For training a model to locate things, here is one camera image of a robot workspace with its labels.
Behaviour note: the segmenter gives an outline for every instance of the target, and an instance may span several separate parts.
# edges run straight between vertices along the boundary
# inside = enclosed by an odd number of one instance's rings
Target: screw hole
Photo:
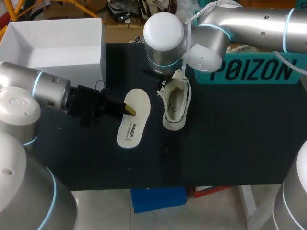
[[[5,175],[13,175],[14,174],[14,171],[12,169],[7,169],[7,168],[4,168],[2,169],[2,173],[5,174]]]

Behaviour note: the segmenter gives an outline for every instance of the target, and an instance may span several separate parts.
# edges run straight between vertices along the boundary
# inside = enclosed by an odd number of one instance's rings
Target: white box
[[[101,18],[13,22],[0,44],[0,61],[94,88],[106,76],[104,31]]]

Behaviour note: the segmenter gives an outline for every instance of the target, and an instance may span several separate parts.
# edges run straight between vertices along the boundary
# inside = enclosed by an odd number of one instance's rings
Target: white sneaker
[[[186,123],[188,107],[192,97],[189,80],[177,70],[173,79],[160,91],[158,95],[163,99],[164,115],[162,123],[165,128],[177,131]]]

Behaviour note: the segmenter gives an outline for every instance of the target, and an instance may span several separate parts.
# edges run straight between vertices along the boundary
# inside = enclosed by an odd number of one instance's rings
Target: blue box
[[[184,205],[187,195],[185,188],[131,189],[131,200],[134,213],[140,213]]]
[[[199,0],[204,7],[212,0]],[[307,8],[307,0],[297,0],[297,8]],[[300,69],[307,67],[307,55],[284,53],[281,55]],[[301,74],[287,67],[272,53],[230,53],[215,73],[195,70],[198,84],[297,84]]]

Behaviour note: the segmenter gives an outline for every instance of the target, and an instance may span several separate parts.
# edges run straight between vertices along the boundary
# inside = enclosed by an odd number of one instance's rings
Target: white insole
[[[150,100],[144,90],[133,89],[127,93],[124,102],[135,110],[136,116],[123,115],[117,134],[117,143],[123,148],[133,148],[141,141],[150,113]]]
[[[169,95],[168,100],[168,115],[171,119],[178,121],[184,114],[185,95],[184,90],[176,87]]]

